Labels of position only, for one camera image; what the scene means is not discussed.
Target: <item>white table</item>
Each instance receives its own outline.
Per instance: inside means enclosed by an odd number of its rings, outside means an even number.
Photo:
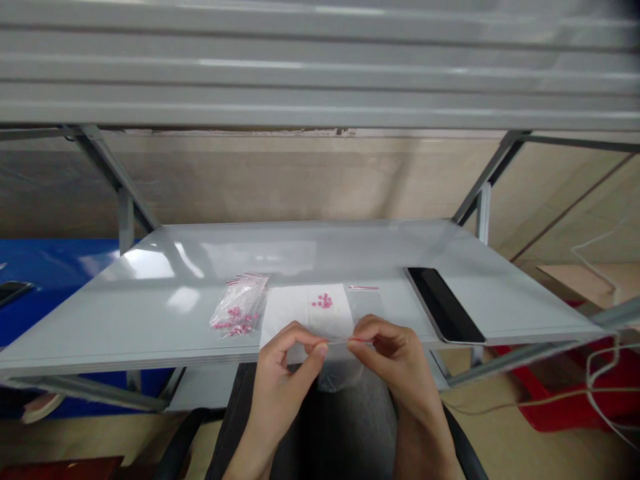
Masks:
[[[168,225],[0,353],[24,377],[237,363],[259,336],[219,340],[209,326],[225,282],[375,285],[389,320],[436,337],[402,268],[438,269],[490,345],[597,336],[601,330],[450,220]]]

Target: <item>red object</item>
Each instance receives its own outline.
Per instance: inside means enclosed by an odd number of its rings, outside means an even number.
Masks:
[[[124,457],[65,460],[13,465],[0,471],[0,480],[110,480]]]
[[[593,351],[598,351],[612,347],[613,340],[602,339],[589,344],[589,346]],[[513,349],[507,346],[498,346],[494,347],[494,350],[499,355],[504,355]],[[579,350],[571,350],[565,352],[565,354],[586,370],[587,359]],[[609,362],[611,361],[612,355],[613,352],[608,352],[598,357],[602,358],[603,361]],[[598,368],[594,366],[593,361],[591,362],[591,368],[592,372]],[[638,375],[638,371],[640,371],[640,356],[629,349],[620,350],[620,362],[618,365],[611,371],[598,377],[594,388],[640,387],[640,375]],[[528,368],[516,368],[512,370],[512,373],[520,379],[529,391],[531,400],[548,399],[562,393],[587,388],[586,383],[580,383],[559,391],[550,392]],[[600,410],[602,410],[610,420],[624,425],[640,423],[640,393],[594,393],[593,399],[600,407]],[[609,428],[591,406],[586,394],[575,395],[544,405],[519,407],[519,409],[531,426],[538,431],[559,431],[572,428]]]

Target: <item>blue surface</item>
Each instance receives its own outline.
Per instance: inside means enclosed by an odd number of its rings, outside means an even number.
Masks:
[[[0,240],[0,283],[15,280],[35,288],[0,307],[0,347],[6,347],[119,258],[116,239]],[[143,393],[154,397],[173,369],[142,372]],[[125,372],[83,377],[126,387]],[[66,399],[51,418],[112,415],[136,411],[80,399]]]

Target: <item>metal shelf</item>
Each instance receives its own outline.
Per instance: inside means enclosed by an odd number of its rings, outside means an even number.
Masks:
[[[640,128],[624,4],[0,5],[0,122]]]

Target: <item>table top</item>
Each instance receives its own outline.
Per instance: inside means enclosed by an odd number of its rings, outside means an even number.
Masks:
[[[117,239],[0,240],[0,283],[33,290],[0,307],[0,350],[120,256]]]
[[[490,345],[586,339],[600,328],[448,219],[167,225],[0,353],[0,373],[55,375],[257,358],[259,332],[209,326],[225,282],[380,288],[388,320],[446,348],[404,273],[434,267]]]

